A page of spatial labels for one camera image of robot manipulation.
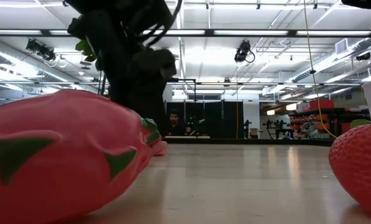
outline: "air duct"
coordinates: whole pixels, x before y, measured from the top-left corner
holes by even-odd
[[[4,57],[4,55],[8,55],[16,60],[21,60],[21,64],[24,65],[25,68],[32,70],[33,72],[39,72],[42,70],[46,75],[54,77],[62,82],[80,82],[80,80],[71,77],[70,75],[65,74],[55,68],[50,68],[46,66],[44,63],[32,58],[27,57],[24,53],[19,52],[18,50],[14,50],[11,47],[0,42],[0,56]],[[89,85],[81,85],[82,89],[97,93],[97,89],[89,86]]]
[[[344,39],[336,44],[336,49],[326,53],[322,57],[319,57],[313,61],[315,71],[321,72],[327,68],[330,68],[338,63],[340,63],[345,58],[356,57],[364,52],[371,51],[371,38],[366,38],[356,42],[355,44],[350,44],[351,39]],[[311,66],[310,64],[299,69],[294,73],[294,75],[289,78],[286,82],[296,83],[304,78],[311,76]],[[263,89],[263,94],[273,94],[282,90],[283,86],[272,86]]]

